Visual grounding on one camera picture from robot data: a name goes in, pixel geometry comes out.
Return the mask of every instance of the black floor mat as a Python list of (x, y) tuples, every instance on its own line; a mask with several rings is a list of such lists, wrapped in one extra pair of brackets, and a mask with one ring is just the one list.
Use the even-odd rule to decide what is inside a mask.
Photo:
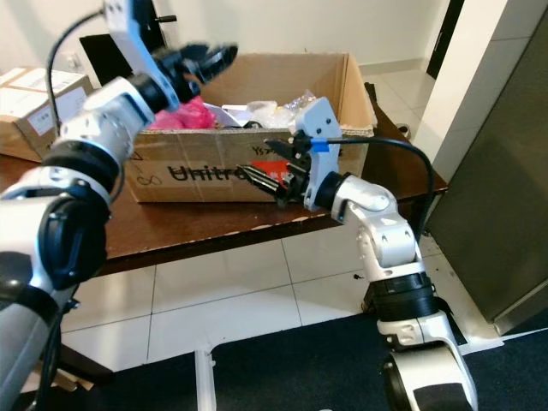
[[(359, 315), (223, 344), (213, 351), (219, 411), (388, 410), (373, 318)], [(548, 332), (465, 357), (480, 410), (548, 410)], [(195, 410), (194, 356), (118, 372), (86, 392), (52, 390), (49, 409)], [(21, 396), (24, 409), (32, 395)]]

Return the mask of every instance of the open cardboard box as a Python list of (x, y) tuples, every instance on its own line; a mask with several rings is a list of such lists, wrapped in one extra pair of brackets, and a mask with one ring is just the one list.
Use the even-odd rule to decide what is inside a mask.
[[(310, 90), (327, 97), (343, 136), (370, 136), (375, 117), (360, 70), (349, 54), (249, 54), (206, 86), (205, 102), (286, 104)], [(254, 164), (280, 178), (285, 164), (264, 139), (287, 139), (287, 129), (150, 130), (135, 141), (126, 181), (139, 202), (272, 201), (245, 180), (236, 165)], [(342, 173), (359, 175), (365, 145), (342, 147)]]

